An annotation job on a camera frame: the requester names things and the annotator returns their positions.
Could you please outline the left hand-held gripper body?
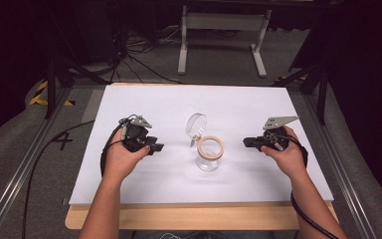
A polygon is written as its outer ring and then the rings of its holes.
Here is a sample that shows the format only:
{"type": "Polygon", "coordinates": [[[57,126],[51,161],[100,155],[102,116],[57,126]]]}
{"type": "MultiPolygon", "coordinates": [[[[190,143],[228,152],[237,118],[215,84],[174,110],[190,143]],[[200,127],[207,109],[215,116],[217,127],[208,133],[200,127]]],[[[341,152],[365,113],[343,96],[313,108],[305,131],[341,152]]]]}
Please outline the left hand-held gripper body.
{"type": "Polygon", "coordinates": [[[131,115],[121,119],[119,125],[122,128],[123,146],[130,152],[137,152],[147,145],[150,147],[150,153],[156,151],[156,138],[147,135],[152,125],[143,116],[131,115]]]}

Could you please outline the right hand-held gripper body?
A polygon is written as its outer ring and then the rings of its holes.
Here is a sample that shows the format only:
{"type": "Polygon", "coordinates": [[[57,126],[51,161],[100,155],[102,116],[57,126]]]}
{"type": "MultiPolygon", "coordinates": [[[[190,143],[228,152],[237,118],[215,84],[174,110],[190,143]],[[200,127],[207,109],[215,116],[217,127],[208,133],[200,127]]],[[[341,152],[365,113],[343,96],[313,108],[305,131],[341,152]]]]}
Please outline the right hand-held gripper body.
{"type": "Polygon", "coordinates": [[[284,151],[291,141],[297,143],[297,139],[285,129],[286,124],[295,120],[297,116],[268,118],[263,126],[263,135],[257,138],[256,148],[260,149],[265,145],[274,150],[284,151]]]}

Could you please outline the clear glass jar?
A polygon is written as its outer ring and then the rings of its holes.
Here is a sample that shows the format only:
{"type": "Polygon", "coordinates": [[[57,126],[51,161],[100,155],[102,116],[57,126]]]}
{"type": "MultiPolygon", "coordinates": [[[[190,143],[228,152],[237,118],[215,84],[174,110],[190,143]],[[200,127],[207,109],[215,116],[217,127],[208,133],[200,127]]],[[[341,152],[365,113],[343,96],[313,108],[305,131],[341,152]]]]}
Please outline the clear glass jar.
{"type": "Polygon", "coordinates": [[[203,171],[214,171],[220,165],[219,160],[225,152],[225,146],[218,137],[208,135],[198,140],[197,152],[197,166],[203,171]]]}

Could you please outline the clear hinged jar lid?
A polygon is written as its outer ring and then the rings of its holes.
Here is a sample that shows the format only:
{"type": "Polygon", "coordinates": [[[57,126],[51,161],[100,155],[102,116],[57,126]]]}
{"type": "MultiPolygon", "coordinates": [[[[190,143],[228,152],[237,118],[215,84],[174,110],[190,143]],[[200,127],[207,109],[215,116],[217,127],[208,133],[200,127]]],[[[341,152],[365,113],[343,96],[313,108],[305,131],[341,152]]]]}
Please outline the clear hinged jar lid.
{"type": "Polygon", "coordinates": [[[207,125],[207,117],[203,114],[196,113],[190,117],[186,125],[186,134],[190,137],[190,146],[201,138],[207,125]]]}

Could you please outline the person's right hand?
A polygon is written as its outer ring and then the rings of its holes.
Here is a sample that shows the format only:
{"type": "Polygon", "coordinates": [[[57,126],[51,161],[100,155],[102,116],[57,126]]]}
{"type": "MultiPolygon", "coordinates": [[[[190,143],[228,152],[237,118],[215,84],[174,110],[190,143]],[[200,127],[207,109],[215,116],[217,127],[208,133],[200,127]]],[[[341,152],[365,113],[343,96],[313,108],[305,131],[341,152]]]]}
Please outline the person's right hand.
{"type": "Polygon", "coordinates": [[[290,142],[283,151],[277,151],[267,146],[262,146],[261,151],[271,157],[291,181],[307,177],[302,152],[294,142],[290,142]]]}

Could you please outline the person's left hand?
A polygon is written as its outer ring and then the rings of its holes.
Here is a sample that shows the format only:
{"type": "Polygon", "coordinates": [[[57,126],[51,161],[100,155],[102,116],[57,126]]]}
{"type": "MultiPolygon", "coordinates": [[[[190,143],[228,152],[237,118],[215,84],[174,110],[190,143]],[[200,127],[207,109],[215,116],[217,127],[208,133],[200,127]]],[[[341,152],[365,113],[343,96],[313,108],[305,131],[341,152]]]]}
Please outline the person's left hand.
{"type": "Polygon", "coordinates": [[[106,150],[106,162],[102,180],[115,184],[121,184],[136,167],[136,165],[147,156],[150,147],[145,146],[137,152],[130,152],[121,140],[115,140],[109,144],[106,150]]]}

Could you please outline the black tripod stand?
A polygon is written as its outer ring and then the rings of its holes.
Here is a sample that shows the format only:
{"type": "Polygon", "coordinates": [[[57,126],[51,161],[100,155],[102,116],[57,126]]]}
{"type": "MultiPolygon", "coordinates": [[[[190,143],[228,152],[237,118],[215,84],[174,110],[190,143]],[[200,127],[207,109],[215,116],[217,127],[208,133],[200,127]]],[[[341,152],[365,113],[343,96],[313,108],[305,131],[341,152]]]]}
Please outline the black tripod stand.
{"type": "Polygon", "coordinates": [[[318,89],[316,115],[322,125],[325,125],[325,101],[327,93],[328,74],[323,65],[314,65],[302,69],[287,77],[279,77],[273,83],[273,87],[284,87],[291,82],[305,77],[305,80],[299,87],[303,95],[311,95],[315,89],[318,89]]]}
{"type": "Polygon", "coordinates": [[[48,105],[45,119],[50,119],[57,111],[58,106],[65,102],[57,96],[57,84],[64,90],[69,90],[74,84],[75,74],[71,72],[74,69],[80,76],[86,77],[97,85],[109,85],[109,82],[102,79],[95,73],[87,70],[81,65],[73,50],[70,42],[61,29],[56,15],[50,5],[54,0],[38,0],[46,9],[49,15],[50,23],[41,28],[44,41],[47,46],[48,67],[46,71],[46,80],[48,83],[48,105]]]}

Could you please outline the yellow black floor tape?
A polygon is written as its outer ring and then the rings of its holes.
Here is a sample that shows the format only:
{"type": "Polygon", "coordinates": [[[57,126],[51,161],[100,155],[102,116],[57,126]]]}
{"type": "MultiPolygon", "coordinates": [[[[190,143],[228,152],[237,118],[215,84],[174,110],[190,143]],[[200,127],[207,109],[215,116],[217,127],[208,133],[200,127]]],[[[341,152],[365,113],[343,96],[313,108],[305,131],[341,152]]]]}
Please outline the yellow black floor tape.
{"type": "Polygon", "coordinates": [[[48,104],[47,89],[48,82],[44,80],[39,84],[36,92],[32,95],[29,104],[46,106],[48,104]]]}

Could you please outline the white metal stand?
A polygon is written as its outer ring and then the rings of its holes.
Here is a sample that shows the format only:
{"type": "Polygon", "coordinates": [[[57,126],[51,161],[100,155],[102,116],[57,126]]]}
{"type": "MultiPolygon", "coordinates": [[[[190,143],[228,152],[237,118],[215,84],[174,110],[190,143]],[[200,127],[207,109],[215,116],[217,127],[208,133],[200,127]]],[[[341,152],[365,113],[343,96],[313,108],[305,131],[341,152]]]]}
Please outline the white metal stand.
{"type": "Polygon", "coordinates": [[[180,21],[181,46],[178,59],[177,74],[184,75],[187,67],[188,32],[205,31],[226,37],[228,33],[258,33],[258,39],[249,46],[255,67],[260,78],[267,76],[262,58],[262,44],[272,16],[271,10],[262,14],[249,15],[238,13],[192,12],[187,5],[182,6],[180,21]]]}

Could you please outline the aluminium floor rail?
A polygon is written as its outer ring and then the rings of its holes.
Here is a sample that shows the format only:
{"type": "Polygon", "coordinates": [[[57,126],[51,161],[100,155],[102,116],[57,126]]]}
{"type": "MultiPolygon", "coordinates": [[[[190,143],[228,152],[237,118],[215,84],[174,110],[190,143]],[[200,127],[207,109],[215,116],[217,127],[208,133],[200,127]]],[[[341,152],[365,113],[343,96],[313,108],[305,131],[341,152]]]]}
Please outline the aluminium floor rail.
{"type": "Polygon", "coordinates": [[[71,89],[60,89],[51,116],[45,106],[28,106],[0,128],[0,226],[31,172],[56,115],[71,89]]]}
{"type": "Polygon", "coordinates": [[[315,128],[318,131],[322,142],[325,144],[327,154],[330,157],[328,164],[333,171],[335,179],[339,185],[339,190],[344,197],[345,203],[350,211],[354,223],[356,224],[357,230],[360,233],[360,237],[362,239],[377,239],[371,223],[365,213],[365,209],[360,201],[360,197],[349,178],[349,174],[341,161],[341,157],[338,155],[337,148],[330,137],[329,131],[325,125],[320,123],[320,120],[318,119],[316,112],[317,104],[310,96],[304,96],[303,99],[307,105],[309,114],[314,121],[315,128]]]}

